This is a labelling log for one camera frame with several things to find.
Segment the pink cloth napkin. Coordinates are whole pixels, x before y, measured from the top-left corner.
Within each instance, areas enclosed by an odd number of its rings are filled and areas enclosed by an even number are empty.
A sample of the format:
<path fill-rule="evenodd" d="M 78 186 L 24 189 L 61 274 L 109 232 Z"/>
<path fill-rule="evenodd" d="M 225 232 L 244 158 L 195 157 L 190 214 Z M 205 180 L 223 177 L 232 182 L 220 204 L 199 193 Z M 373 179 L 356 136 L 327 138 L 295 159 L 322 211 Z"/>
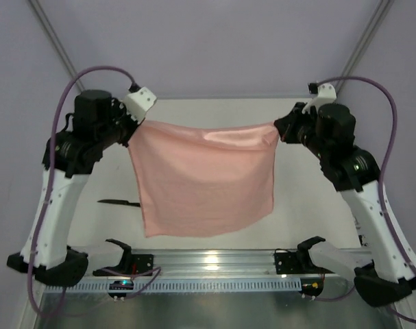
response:
<path fill-rule="evenodd" d="M 274 207 L 278 131 L 144 122 L 128 143 L 145 235 L 209 237 L 246 228 Z"/>

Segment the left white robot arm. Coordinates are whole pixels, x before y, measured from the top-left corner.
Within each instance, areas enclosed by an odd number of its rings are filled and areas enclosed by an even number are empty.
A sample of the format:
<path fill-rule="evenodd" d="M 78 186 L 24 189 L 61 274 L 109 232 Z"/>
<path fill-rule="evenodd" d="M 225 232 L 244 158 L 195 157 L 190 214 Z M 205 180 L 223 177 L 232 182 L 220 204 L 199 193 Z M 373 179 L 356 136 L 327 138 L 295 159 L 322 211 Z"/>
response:
<path fill-rule="evenodd" d="M 38 214 L 21 251 L 11 254 L 7 266 L 51 287 L 73 287 L 84 276 L 105 276 L 111 272 L 132 274 L 132 248 L 115 239 L 88 247 L 67 243 L 78 199 L 94 165 L 109 146 L 128 145 L 137 122 L 125 106 L 104 90 L 85 90 L 74 101 L 66 120 L 72 130 L 63 129 L 50 138 L 55 147 L 55 164 L 46 149 L 42 164 L 43 188 Z"/>

